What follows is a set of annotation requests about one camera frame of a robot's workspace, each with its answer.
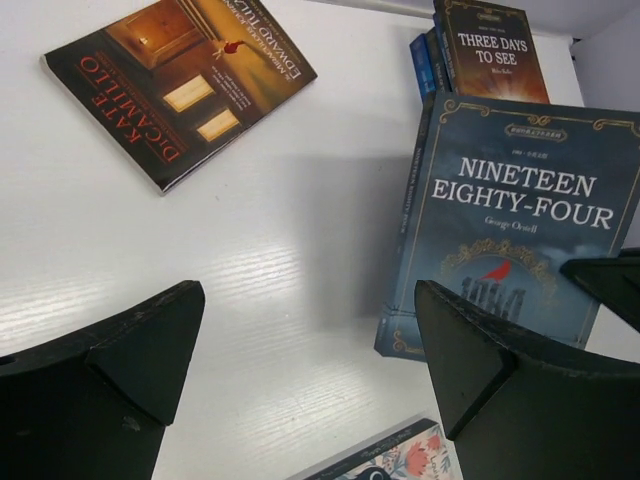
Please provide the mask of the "dark orange book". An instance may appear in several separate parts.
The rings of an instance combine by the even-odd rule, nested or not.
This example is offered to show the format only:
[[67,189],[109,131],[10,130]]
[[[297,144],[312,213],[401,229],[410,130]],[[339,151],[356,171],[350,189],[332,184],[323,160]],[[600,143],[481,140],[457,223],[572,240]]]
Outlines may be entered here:
[[316,78],[259,1],[159,1],[43,60],[161,192]]

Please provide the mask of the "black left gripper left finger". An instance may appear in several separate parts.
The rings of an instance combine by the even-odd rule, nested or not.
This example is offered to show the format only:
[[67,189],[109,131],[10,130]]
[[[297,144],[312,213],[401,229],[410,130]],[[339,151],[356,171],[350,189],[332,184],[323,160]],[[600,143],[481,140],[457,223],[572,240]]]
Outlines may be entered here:
[[205,307],[200,282],[1,359],[4,479],[149,479]]

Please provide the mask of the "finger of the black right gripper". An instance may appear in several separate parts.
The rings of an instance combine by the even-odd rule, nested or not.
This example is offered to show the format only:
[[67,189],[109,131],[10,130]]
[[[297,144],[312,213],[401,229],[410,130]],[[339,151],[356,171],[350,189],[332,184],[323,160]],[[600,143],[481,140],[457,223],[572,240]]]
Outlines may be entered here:
[[639,324],[638,247],[623,249],[615,258],[569,260],[560,272],[628,325]]

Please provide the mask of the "Animal Farm blue book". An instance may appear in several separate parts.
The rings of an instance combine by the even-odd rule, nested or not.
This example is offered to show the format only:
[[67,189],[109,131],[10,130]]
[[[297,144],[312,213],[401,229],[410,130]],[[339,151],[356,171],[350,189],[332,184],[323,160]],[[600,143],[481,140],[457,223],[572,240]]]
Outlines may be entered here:
[[427,37],[425,33],[419,34],[409,45],[414,71],[417,79],[421,100],[436,89],[434,74],[429,58]]

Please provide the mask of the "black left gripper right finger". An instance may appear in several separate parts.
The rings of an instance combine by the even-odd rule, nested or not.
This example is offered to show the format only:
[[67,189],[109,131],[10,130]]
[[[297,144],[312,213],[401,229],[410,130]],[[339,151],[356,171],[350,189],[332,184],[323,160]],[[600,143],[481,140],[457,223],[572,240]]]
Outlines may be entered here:
[[636,479],[639,366],[493,316],[434,281],[415,307],[466,479]]

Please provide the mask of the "Tale of Two Cities book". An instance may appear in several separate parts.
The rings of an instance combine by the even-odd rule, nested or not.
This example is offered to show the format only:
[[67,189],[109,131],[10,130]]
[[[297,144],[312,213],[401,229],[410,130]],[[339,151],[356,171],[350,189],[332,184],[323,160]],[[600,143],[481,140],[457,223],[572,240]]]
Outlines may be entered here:
[[451,92],[446,64],[439,46],[436,28],[431,28],[426,33],[426,44],[431,70],[433,72],[435,88],[438,91]]

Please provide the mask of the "Three Days to See book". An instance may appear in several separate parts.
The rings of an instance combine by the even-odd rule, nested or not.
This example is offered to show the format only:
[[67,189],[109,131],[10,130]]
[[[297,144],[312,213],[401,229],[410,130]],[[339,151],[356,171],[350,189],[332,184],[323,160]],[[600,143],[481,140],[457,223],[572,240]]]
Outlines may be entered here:
[[458,95],[550,102],[526,13],[486,1],[434,3],[450,85]]

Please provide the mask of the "Nineteen Eighty Four blue book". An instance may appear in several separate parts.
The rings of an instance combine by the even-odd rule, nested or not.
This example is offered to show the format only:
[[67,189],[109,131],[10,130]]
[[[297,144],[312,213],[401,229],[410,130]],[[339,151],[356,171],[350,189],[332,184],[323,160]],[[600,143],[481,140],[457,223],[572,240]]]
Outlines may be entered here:
[[561,267],[618,255],[638,202],[637,113],[429,93],[375,350],[424,360],[421,280],[584,348],[599,307]]

